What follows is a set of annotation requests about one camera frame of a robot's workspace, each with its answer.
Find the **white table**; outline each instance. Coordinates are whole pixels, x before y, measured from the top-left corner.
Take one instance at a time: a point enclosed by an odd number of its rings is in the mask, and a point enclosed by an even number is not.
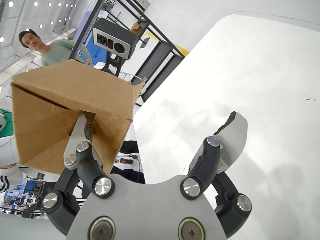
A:
[[[248,138],[227,174],[253,210],[232,239],[318,239],[319,48],[316,31],[222,19],[135,115],[146,183],[187,174],[203,139],[237,111]],[[212,188],[205,195],[214,201]]]

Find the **cardboard box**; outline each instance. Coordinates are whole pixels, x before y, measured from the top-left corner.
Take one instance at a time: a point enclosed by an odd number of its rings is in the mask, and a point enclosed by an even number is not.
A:
[[[145,81],[133,86],[76,60],[33,69],[12,79],[20,164],[61,174],[65,147],[79,115],[86,111],[96,114],[92,145],[105,173],[110,173]]]
[[[141,25],[138,24],[138,22],[134,23],[130,29],[130,31],[134,34],[136,34],[137,36],[140,35],[140,33],[142,32],[143,27]]]

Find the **cardboard flap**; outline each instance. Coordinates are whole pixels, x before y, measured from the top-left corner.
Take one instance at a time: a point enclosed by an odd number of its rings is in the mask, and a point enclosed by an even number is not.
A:
[[[33,69],[12,79],[22,89],[70,110],[103,112],[109,117],[129,120],[132,120],[134,88],[143,87],[143,83],[136,86],[124,83],[122,79],[74,59]]]
[[[12,119],[14,136],[23,164],[68,136],[80,111],[71,111],[41,100],[14,85]]]

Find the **man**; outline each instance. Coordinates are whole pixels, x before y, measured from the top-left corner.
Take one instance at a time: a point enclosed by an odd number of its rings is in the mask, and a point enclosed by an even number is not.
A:
[[[23,47],[40,52],[43,67],[53,66],[57,62],[68,60],[72,49],[76,44],[75,41],[60,39],[52,42],[50,45],[46,45],[31,29],[28,31],[22,31],[19,34],[19,41]],[[80,51],[85,56],[86,62],[79,55],[76,55],[75,59],[81,63],[91,66],[91,55],[83,44],[80,46]]]

